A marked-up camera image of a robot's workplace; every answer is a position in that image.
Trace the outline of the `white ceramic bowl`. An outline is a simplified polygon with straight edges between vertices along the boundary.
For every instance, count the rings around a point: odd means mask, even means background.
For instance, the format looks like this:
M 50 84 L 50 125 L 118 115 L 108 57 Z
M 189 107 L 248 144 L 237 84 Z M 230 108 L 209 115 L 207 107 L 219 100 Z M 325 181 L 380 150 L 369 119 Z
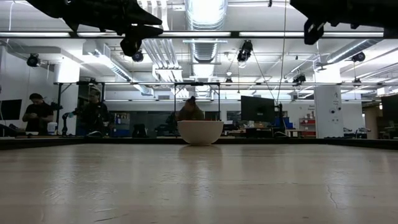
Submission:
M 222 121 L 185 120 L 178 121 L 181 138 L 192 146 L 207 146 L 216 142 L 223 132 Z

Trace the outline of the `black aluminium table frame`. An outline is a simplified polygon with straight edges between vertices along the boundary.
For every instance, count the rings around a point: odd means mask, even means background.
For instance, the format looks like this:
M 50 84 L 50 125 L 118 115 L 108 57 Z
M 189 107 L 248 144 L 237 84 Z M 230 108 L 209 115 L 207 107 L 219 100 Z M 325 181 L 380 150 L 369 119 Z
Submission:
M 77 144 L 155 144 L 155 145 L 183 145 L 186 142 L 180 138 L 22 138 L 22 139 L 0 139 L 0 151 L 12 149 L 27 149 L 51 146 L 69 146 Z M 389 149 L 398 151 L 398 140 L 385 139 L 299 139 L 299 138 L 275 138 L 275 139 L 253 139 L 253 138 L 220 138 L 215 145 L 271 145 L 271 144 L 321 144 L 333 146 L 365 147 L 374 149 Z

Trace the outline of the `white rectangular air duct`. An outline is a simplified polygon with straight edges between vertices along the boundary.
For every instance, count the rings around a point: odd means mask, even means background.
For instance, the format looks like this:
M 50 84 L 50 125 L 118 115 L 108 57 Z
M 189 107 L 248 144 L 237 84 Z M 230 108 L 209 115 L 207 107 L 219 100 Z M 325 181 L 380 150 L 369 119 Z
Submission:
M 116 82 L 130 83 L 134 88 L 140 91 L 143 96 L 154 96 L 154 90 L 145 85 L 137 84 L 137 80 L 117 61 L 111 58 L 111 49 L 108 45 L 100 45 L 94 40 L 87 40 L 83 44 L 83 52 L 91 56 L 94 63 L 100 63 L 112 71 L 116 76 Z

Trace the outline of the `black monitor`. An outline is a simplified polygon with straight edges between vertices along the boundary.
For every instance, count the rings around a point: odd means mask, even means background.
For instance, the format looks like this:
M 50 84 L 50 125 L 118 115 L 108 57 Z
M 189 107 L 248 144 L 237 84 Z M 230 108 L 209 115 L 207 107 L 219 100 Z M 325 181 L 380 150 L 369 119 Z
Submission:
M 21 116 L 22 100 L 0 101 L 0 121 L 19 120 Z
M 398 122 L 398 95 L 383 96 L 381 103 L 383 118 Z
M 275 120 L 275 102 L 273 99 L 253 96 L 241 96 L 241 119 L 272 123 Z

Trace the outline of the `blue storage crate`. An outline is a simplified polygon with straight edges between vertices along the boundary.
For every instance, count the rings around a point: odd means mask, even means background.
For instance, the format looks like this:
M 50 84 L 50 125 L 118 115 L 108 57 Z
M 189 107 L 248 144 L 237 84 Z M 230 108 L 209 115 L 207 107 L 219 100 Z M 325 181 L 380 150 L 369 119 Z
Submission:
M 294 124 L 290 122 L 289 117 L 283 117 L 282 119 L 276 118 L 273 122 L 273 127 L 277 128 L 285 128 L 285 129 L 293 129 Z
M 131 137 L 131 132 L 129 129 L 112 129 L 110 131 L 110 136 L 112 138 L 129 138 Z

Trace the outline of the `black metal rig frame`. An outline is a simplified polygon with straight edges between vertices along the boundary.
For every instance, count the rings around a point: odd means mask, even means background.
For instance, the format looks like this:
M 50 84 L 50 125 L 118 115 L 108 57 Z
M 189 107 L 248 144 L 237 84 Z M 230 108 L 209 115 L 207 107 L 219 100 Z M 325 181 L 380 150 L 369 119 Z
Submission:
M 60 129 L 60 110 L 63 109 L 61 105 L 62 93 L 66 91 L 72 85 L 84 85 L 84 86 L 101 86 L 100 91 L 100 99 L 102 102 L 106 101 L 106 87 L 107 86 L 133 86 L 134 88 L 138 89 L 144 96 L 155 96 L 154 94 L 149 94 L 145 91 L 144 88 L 149 88 L 150 86 L 167 86 L 172 89 L 173 96 L 174 96 L 174 110 L 176 110 L 176 103 L 177 103 L 177 87 L 178 86 L 205 86 L 208 85 L 209 87 L 217 86 L 216 93 L 220 95 L 221 93 L 221 83 L 220 82 L 94 82 L 94 81 L 78 81 L 72 83 L 62 83 L 62 82 L 54 82 L 54 85 L 58 86 L 58 93 L 57 93 L 57 116 L 56 116 L 56 123 L 57 129 L 55 131 L 56 135 L 59 135 Z

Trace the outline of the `white pillar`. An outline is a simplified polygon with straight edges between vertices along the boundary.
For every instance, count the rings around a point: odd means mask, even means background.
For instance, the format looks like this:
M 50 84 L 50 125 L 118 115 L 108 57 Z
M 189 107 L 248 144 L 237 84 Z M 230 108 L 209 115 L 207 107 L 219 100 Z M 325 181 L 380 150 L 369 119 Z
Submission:
M 317 138 L 343 137 L 341 87 L 316 86 L 314 94 Z

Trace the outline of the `black backpack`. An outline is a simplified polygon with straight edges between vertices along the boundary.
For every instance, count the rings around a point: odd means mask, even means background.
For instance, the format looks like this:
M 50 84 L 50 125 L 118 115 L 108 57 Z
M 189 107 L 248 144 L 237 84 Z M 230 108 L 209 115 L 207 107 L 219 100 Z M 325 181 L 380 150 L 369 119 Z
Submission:
M 147 131 L 145 124 L 135 124 L 133 126 L 132 138 L 146 138 Z

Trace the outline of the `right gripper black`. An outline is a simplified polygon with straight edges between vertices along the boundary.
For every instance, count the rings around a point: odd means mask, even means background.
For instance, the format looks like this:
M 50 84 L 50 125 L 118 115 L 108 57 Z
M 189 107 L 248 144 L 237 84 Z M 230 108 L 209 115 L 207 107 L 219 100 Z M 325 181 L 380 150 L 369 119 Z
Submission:
M 290 0 L 290 5 L 307 17 L 304 24 L 304 42 L 313 45 L 324 35 L 324 26 L 349 24 L 350 29 L 358 25 L 348 20 L 357 0 Z

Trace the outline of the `black beam with light strips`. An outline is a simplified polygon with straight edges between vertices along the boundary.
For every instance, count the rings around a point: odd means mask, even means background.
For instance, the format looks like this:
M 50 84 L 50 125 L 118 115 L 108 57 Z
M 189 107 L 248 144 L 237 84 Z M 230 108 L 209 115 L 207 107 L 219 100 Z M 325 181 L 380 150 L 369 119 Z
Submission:
M 18 32 L 0 31 L 5 39 L 121 39 L 115 32 Z M 324 39 L 383 39 L 382 32 L 325 32 Z M 302 39 L 303 32 L 166 31 L 158 39 Z

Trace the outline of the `person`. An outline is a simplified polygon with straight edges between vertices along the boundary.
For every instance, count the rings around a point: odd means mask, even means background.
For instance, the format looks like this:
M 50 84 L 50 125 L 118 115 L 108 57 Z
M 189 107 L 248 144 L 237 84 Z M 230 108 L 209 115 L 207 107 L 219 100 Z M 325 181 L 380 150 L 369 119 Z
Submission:
M 185 101 L 184 106 L 178 112 L 177 121 L 197 120 L 203 121 L 205 119 L 204 112 L 196 104 L 196 98 L 191 96 Z
M 78 118 L 78 134 L 82 136 L 105 136 L 109 125 L 107 106 L 101 101 L 101 93 L 92 88 L 88 102 L 75 109 Z
M 53 121 L 53 109 L 48 105 L 42 95 L 33 93 L 29 96 L 30 104 L 23 117 L 23 122 L 27 123 L 27 132 L 38 132 L 41 135 L 48 134 L 47 126 Z

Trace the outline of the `silver ventilation duct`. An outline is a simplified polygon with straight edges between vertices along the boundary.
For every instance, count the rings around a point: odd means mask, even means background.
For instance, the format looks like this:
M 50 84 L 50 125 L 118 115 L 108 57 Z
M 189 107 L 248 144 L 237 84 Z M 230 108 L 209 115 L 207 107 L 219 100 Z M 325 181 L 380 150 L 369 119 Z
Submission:
M 219 31 L 223 28 L 228 0 L 184 0 L 188 30 Z M 211 63 L 216 58 L 217 43 L 190 45 L 198 63 Z
M 357 55 L 362 51 L 372 47 L 373 45 L 381 42 L 382 39 L 363 39 L 363 40 L 355 40 L 346 46 L 338 49 L 337 51 L 328 55 L 324 61 L 325 64 L 334 64 L 338 63 L 342 60 L 345 60 L 349 57 Z

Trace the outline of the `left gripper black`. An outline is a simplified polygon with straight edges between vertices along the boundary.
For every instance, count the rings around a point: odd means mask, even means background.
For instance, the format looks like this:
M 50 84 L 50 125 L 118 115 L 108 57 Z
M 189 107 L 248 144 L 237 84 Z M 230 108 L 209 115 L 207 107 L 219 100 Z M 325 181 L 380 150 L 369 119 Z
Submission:
M 101 32 L 113 30 L 117 35 L 125 35 L 121 48 L 125 55 L 132 57 L 140 48 L 141 41 L 133 35 L 133 24 L 162 25 L 162 20 L 147 12 L 137 0 L 77 0 L 77 9 L 83 11 L 83 21 L 88 26 L 97 27 Z M 137 26 L 139 38 L 153 38 L 164 30 L 152 26 Z

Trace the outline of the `red shelf unit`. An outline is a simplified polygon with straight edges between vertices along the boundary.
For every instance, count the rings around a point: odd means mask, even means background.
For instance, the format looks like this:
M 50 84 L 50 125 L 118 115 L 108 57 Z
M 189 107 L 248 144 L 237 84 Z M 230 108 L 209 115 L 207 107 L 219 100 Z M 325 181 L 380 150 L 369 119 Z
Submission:
M 300 118 L 299 128 L 302 138 L 316 138 L 316 121 L 315 118 Z

